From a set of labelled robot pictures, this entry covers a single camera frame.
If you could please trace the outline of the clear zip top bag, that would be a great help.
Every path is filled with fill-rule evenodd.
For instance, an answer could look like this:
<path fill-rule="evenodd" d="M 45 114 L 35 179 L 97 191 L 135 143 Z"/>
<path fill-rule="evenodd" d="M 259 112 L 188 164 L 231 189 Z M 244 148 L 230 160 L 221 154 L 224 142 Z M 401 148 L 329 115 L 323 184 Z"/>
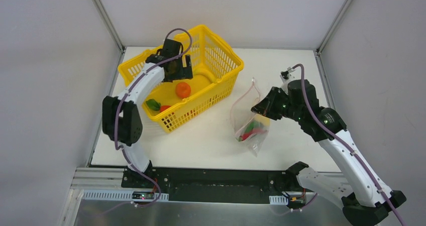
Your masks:
<path fill-rule="evenodd" d="M 252 78 L 247 91 L 234 102 L 230 110 L 235 140 L 255 157 L 258 156 L 270 128 L 268 118 L 251 111 L 263 98 L 257 80 Z"/>

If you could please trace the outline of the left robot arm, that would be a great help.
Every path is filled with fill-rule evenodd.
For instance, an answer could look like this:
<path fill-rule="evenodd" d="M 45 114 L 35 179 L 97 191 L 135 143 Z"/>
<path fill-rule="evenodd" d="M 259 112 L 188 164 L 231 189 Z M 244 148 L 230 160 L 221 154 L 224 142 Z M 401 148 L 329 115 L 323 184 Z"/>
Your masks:
<path fill-rule="evenodd" d="M 134 181 L 141 188 L 149 187 L 153 174 L 147 171 L 150 159 L 142 148 L 143 124 L 140 107 L 151 91 L 162 82 L 191 79 L 191 58 L 183 44 L 166 39 L 162 48 L 143 61 L 131 83 L 117 96 L 102 101 L 102 131 L 121 151 L 128 167 L 135 171 Z"/>

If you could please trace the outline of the red chili pepper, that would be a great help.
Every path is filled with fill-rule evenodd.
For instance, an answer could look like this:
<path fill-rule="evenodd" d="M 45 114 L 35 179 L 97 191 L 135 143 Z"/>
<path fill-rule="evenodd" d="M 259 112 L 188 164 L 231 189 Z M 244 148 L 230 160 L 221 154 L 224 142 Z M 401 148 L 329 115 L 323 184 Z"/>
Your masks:
<path fill-rule="evenodd" d="M 261 135 L 261 134 L 264 134 L 264 133 L 267 133 L 267 132 L 268 132 L 267 130 L 263 130 L 263 129 L 252 129 L 251 131 L 243 133 L 240 136 L 238 136 L 237 141 L 242 142 L 242 141 L 245 141 L 252 136 Z"/>

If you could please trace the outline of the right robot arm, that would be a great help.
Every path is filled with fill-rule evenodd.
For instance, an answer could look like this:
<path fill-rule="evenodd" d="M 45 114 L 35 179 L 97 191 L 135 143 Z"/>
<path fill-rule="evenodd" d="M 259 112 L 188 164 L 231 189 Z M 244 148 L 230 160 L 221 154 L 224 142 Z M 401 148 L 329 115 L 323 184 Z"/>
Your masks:
<path fill-rule="evenodd" d="M 392 190 L 364 161 L 346 124 L 335 110 L 319 104 L 316 89 L 308 80 L 272 87 L 251 111 L 272 120 L 296 121 L 331 156 L 348 181 L 345 186 L 325 179 L 307 164 L 297 162 L 287 169 L 285 184 L 290 190 L 303 187 L 321 194 L 342 210 L 351 225 L 376 225 L 406 202 L 402 191 Z"/>

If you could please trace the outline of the yellow lemon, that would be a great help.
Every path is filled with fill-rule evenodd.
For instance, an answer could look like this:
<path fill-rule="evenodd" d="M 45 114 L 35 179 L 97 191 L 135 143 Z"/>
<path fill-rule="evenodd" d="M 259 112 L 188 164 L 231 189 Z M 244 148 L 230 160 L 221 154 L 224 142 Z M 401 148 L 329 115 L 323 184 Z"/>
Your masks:
<path fill-rule="evenodd" d="M 262 125 L 262 127 L 270 126 L 270 119 L 262 115 L 256 115 L 256 121 L 258 121 Z"/>

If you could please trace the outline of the dark green cucumber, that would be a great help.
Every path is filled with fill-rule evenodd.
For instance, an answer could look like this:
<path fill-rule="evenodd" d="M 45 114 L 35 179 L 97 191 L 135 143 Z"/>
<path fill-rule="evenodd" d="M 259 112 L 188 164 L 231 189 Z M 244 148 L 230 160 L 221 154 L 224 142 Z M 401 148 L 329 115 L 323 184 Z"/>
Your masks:
<path fill-rule="evenodd" d="M 251 120 L 247 125 L 246 125 L 246 127 L 245 127 L 245 129 L 244 129 L 244 133 L 249 133 L 249 132 L 251 132 L 251 131 L 253 131 L 253 130 L 255 130 L 255 129 L 259 129 L 259 128 L 261 128 L 262 127 L 262 125 L 258 122 L 258 121 L 256 121 L 256 120 Z"/>

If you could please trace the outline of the orange tangerine with leaf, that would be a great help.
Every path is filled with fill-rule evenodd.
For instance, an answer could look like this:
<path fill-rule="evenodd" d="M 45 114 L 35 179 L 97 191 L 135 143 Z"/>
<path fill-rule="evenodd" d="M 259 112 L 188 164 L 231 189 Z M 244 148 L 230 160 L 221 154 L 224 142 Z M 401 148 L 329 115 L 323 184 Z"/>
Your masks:
<path fill-rule="evenodd" d="M 175 87 L 175 93 L 181 99 L 188 98 L 191 95 L 191 87 L 186 82 L 180 82 Z"/>

